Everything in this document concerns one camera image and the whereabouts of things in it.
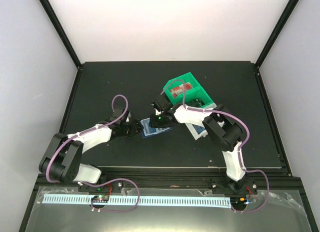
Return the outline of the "blue card holder wallet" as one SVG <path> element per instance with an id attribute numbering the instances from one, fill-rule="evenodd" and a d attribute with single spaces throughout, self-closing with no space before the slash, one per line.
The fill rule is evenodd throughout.
<path id="1" fill-rule="evenodd" d="M 152 136 L 156 136 L 165 132 L 169 132 L 172 130 L 172 128 L 168 127 L 168 128 L 152 128 L 149 125 L 150 119 L 146 118 L 140 121 L 143 130 L 141 132 L 141 135 L 143 138 L 149 138 Z"/>

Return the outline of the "red white card stack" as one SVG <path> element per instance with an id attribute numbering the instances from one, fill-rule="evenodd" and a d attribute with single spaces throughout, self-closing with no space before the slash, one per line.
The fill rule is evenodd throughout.
<path id="1" fill-rule="evenodd" d="M 173 87 L 169 91 L 170 91 L 171 95 L 174 98 L 176 98 L 179 94 L 184 93 L 185 89 L 190 90 L 192 88 L 193 88 L 192 84 L 187 82 L 185 84 L 180 84 L 179 86 Z"/>

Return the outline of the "green bin with red cards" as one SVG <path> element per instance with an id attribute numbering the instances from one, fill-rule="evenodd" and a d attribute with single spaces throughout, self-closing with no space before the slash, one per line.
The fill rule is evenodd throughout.
<path id="1" fill-rule="evenodd" d="M 163 89 L 165 89 L 163 94 L 166 94 L 172 104 L 181 103 L 185 91 L 185 103 L 198 98 L 205 101 L 202 86 L 191 72 L 169 80 Z"/>

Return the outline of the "white bin with blue cards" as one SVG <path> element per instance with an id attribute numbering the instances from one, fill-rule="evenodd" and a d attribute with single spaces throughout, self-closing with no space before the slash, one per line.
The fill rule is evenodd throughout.
<path id="1" fill-rule="evenodd" d="M 201 109 L 213 109 L 216 106 L 216 103 L 213 102 L 207 106 L 202 106 Z M 205 130 L 204 127 L 193 125 L 190 123 L 186 123 L 185 125 L 195 140 L 198 140 L 202 137 L 206 137 L 208 135 L 208 132 Z"/>

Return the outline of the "green bin with black cards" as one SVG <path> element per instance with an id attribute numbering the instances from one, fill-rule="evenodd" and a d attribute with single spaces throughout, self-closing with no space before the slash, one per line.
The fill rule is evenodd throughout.
<path id="1" fill-rule="evenodd" d="M 196 98 L 201 98 L 203 100 L 203 102 L 204 102 L 203 106 L 207 106 L 207 105 L 214 102 L 212 100 L 212 98 L 208 95 L 208 93 L 204 90 L 204 88 L 196 87 L 196 88 L 192 88 L 190 90 L 187 90 L 185 104 L 187 105 L 187 103 L 189 101 L 196 99 Z"/>

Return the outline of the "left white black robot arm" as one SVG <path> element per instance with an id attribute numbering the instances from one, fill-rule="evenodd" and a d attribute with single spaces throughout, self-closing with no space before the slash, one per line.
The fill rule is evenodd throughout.
<path id="1" fill-rule="evenodd" d="M 55 134 L 39 163 L 39 171 L 48 182 L 86 182 L 95 191 L 107 187 L 107 178 L 93 165 L 81 163 L 82 155 L 102 143 L 113 139 L 134 136 L 143 131 L 141 122 L 132 118 L 126 109 L 114 109 L 106 120 L 74 134 Z"/>

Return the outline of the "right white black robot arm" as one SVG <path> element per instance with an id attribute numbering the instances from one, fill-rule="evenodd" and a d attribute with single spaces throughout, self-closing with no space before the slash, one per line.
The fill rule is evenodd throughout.
<path id="1" fill-rule="evenodd" d="M 192 124 L 203 127 L 216 146 L 220 148 L 226 164 L 226 175 L 229 178 L 227 187 L 232 193 L 240 193 L 246 186 L 243 179 L 246 172 L 242 155 L 244 142 L 241 136 L 248 128 L 237 117 L 230 114 L 223 105 L 204 109 L 183 104 L 168 102 L 160 105 L 153 102 L 154 114 L 150 115 L 149 125 L 152 128 L 167 128 L 177 124 Z"/>

